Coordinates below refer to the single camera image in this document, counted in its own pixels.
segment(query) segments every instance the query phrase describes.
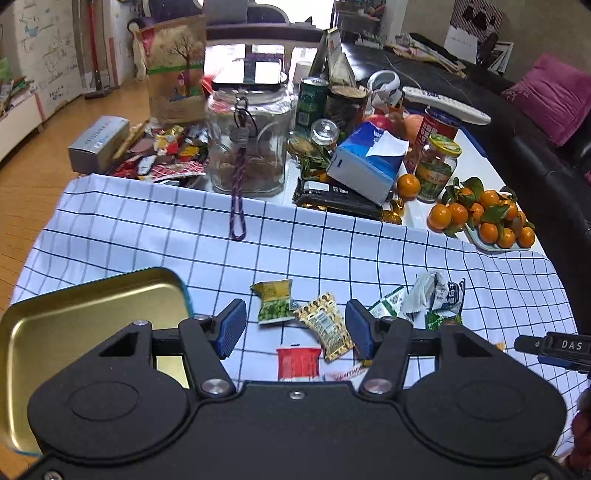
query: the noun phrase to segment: checkered tablecloth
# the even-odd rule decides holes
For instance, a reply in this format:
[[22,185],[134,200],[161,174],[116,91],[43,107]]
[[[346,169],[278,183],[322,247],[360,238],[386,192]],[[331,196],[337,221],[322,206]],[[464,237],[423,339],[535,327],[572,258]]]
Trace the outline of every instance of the checkered tablecloth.
[[[249,323],[233,354],[229,375],[276,380],[280,345],[317,345],[301,324],[259,326],[260,301],[250,286],[293,279],[293,299],[305,302],[332,292],[342,310],[349,299],[366,306],[398,286],[412,287],[426,270],[466,279],[465,326],[491,343],[505,342],[509,355],[562,393],[567,426],[558,451],[571,442],[567,428],[584,375],[540,365],[516,352],[520,335],[576,332],[564,288],[551,262],[535,252],[486,254],[474,245],[427,230],[245,199],[247,236],[228,240],[230,197],[91,175],[72,181],[41,231],[18,280],[13,302],[60,288],[162,266],[186,284],[196,313],[215,314],[242,298]],[[415,326],[424,328],[424,319]],[[353,368],[353,352],[322,372]],[[411,358],[405,386],[433,372],[430,358]]]

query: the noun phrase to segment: pink cushion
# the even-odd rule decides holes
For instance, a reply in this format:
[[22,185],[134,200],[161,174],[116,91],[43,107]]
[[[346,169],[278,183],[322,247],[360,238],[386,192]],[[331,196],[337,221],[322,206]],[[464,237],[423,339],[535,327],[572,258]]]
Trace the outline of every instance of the pink cushion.
[[533,70],[502,96],[561,147],[591,110],[591,76],[544,54]]

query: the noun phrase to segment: brown paper bag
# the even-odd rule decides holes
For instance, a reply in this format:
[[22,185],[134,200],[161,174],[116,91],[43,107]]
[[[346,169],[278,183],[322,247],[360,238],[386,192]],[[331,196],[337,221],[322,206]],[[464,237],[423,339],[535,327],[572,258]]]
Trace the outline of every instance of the brown paper bag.
[[206,25],[203,15],[176,18],[141,30],[150,115],[162,124],[205,118],[201,87]]

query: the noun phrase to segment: candy wrapper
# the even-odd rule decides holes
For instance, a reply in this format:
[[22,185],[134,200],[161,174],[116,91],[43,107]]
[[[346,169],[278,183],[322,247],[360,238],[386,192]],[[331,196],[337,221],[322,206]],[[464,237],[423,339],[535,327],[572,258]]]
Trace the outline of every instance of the candy wrapper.
[[464,304],[466,281],[445,281],[441,271],[426,272],[417,281],[404,299],[399,317],[411,319],[412,314],[432,311],[442,318],[459,315]]
[[140,178],[145,181],[162,181],[184,179],[186,177],[204,176],[204,167],[199,162],[188,161],[170,165],[156,165],[150,173]]
[[277,380],[280,382],[317,382],[320,381],[318,359],[322,349],[308,347],[278,348],[279,369]]
[[258,323],[287,322],[294,319],[291,309],[291,280],[263,281],[251,286],[261,298]]
[[163,133],[154,136],[154,151],[158,155],[166,155],[169,145],[178,141],[180,136],[184,133],[184,128],[180,125],[175,125],[165,130]]
[[114,177],[121,177],[123,179],[136,179],[138,177],[137,172],[137,161],[141,158],[141,155],[135,155],[125,160],[119,165],[115,171],[111,174]]
[[325,293],[297,309],[294,316],[318,336],[327,362],[336,360],[353,348],[353,340],[332,293]]
[[402,307],[402,301],[405,298],[406,288],[398,287],[374,303],[369,308],[369,312],[377,319],[382,317],[397,317]]

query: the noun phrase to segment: wall with drawings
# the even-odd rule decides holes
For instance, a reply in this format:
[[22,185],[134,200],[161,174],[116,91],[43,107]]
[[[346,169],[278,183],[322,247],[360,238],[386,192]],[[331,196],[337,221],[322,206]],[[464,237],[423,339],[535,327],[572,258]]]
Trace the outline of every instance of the wall with drawings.
[[32,81],[46,118],[81,94],[71,0],[15,0],[0,30],[14,76]]

